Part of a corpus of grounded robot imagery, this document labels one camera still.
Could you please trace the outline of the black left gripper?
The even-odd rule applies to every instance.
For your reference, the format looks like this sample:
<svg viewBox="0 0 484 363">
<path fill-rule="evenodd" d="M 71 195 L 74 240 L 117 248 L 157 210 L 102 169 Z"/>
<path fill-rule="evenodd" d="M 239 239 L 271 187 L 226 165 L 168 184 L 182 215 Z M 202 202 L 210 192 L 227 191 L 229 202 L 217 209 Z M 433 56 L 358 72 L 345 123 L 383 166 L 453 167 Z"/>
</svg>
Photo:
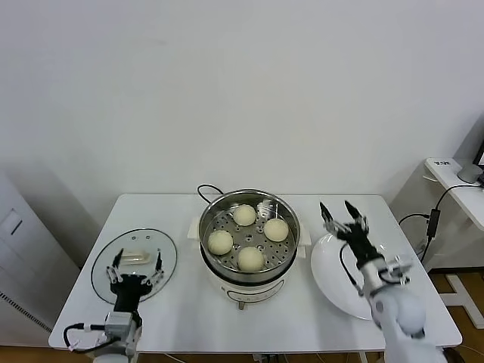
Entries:
<svg viewBox="0 0 484 363">
<path fill-rule="evenodd" d="M 123 249 L 114 256 L 111 265 L 106 268 L 110 280 L 110 291 L 116 296 L 113 310 L 134 313 L 138 311 L 140 299 L 152 291 L 152 286 L 156 285 L 164 274 L 161 250 L 157 250 L 154 273 L 147 277 L 145 275 L 121 275 L 119 264 L 122 255 Z"/>
</svg>

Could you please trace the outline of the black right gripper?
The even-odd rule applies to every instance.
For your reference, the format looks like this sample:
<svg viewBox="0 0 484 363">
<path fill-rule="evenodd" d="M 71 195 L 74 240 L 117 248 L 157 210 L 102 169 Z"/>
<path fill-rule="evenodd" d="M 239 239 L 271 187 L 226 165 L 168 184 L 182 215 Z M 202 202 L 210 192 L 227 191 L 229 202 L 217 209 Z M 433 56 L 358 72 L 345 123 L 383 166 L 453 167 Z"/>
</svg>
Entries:
<svg viewBox="0 0 484 363">
<path fill-rule="evenodd" d="M 362 268 L 371 261 L 383 258 L 383 255 L 368 240 L 369 226 L 367 217 L 363 216 L 348 200 L 345 201 L 345 206 L 354 223 L 347 223 L 343 227 L 338 221 L 334 220 L 330 211 L 322 202 L 319 202 L 319 206 L 321 217 L 324 221 L 324 228 L 328 233 L 347 242 L 356 258 L 357 268 Z"/>
</svg>

